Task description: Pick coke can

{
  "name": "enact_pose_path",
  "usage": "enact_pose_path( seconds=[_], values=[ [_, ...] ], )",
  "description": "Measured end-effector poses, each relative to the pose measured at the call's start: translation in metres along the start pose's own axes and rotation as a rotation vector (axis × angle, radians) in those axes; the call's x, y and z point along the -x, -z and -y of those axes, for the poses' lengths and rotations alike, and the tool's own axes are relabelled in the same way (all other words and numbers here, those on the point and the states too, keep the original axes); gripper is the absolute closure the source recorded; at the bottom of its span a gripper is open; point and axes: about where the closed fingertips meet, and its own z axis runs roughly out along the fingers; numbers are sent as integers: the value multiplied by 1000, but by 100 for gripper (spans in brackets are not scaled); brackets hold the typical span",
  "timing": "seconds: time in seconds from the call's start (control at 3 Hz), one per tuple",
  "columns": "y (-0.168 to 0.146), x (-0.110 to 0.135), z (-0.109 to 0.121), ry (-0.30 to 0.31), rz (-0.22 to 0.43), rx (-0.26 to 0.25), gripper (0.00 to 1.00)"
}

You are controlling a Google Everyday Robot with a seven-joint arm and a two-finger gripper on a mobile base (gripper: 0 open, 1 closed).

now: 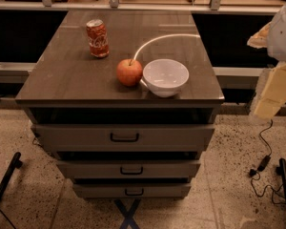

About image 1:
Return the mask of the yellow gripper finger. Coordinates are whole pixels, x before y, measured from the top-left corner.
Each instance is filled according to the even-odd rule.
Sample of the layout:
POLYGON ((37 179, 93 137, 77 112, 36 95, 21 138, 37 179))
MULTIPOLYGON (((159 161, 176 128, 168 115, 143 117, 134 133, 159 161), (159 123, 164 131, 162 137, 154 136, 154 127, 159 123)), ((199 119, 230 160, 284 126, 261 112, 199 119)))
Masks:
POLYGON ((286 62, 278 62, 270 70, 266 85, 254 109, 254 116, 262 120, 272 119, 286 103, 286 62))
POLYGON ((256 49, 266 48, 270 25, 271 23, 267 23, 258 32, 252 35, 248 39, 247 45, 256 49))

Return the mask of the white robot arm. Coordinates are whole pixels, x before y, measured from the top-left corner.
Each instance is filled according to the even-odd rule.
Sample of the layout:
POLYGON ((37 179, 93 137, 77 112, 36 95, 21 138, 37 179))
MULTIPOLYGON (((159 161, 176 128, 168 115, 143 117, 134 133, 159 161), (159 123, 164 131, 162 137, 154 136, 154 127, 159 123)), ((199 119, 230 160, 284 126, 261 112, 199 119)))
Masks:
POLYGON ((270 120, 286 103, 286 3, 271 22, 249 38, 247 45, 266 48, 268 55, 277 60, 253 110, 255 117, 270 120))

